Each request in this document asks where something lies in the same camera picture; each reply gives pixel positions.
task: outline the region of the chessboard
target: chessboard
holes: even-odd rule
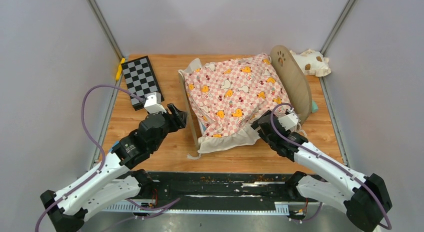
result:
[[[148,56],[123,63],[122,73],[128,91],[141,98],[146,98],[146,95],[149,93],[159,92],[162,95],[162,102],[164,101],[164,96],[161,92],[158,81],[156,80],[156,76],[153,72]],[[144,107],[142,102],[132,97],[131,104],[135,110],[139,110]]]

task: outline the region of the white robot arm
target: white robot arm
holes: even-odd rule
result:
[[[252,124],[252,128],[257,129],[259,136],[278,155],[311,169],[326,181],[298,171],[287,181],[292,185],[293,194],[321,201],[340,210],[363,231],[373,231],[383,217],[390,227],[386,213],[391,209],[392,202],[381,177],[376,174],[368,177],[340,164],[305,137],[286,129],[282,121],[289,120],[278,119],[267,111]]]
[[[47,190],[41,194],[45,208],[61,200],[47,213],[57,232],[75,232],[97,212],[115,202],[140,195],[149,187],[152,183],[149,175],[143,169],[133,172],[131,169],[148,159],[168,133],[185,128],[187,123],[187,112],[168,104],[169,112],[160,101],[161,95],[157,92],[147,95],[144,108],[149,114],[146,119],[140,122],[138,129],[113,146],[101,169],[101,165],[97,164],[65,188],[56,192]],[[95,173],[96,176],[89,182],[69,197],[65,196]],[[126,178],[111,183],[126,173]]]

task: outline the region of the teal object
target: teal object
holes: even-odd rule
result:
[[[318,105],[314,100],[312,100],[312,109],[310,112],[315,113],[316,111],[318,111]]]

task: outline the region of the doll bed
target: doll bed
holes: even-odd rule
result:
[[[287,92],[288,98],[299,116],[300,122],[304,123],[312,109],[311,89],[305,75],[286,47],[275,46],[271,50],[269,56],[271,58],[271,65],[274,67],[279,79],[281,80],[281,83]],[[185,94],[185,105],[187,106],[187,111],[190,113],[189,118],[192,118],[193,109],[187,97],[186,81],[181,74],[179,77],[181,88]],[[196,132],[195,123],[199,124],[201,130],[200,133]],[[204,128],[204,125],[200,119],[197,119],[197,121],[189,120],[188,124],[191,128],[196,149],[199,150],[199,138],[202,137],[202,127]]]

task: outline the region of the pillow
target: pillow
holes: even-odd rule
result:
[[[323,77],[331,73],[329,58],[323,57],[320,52],[308,49],[301,54],[290,51],[305,75]]]

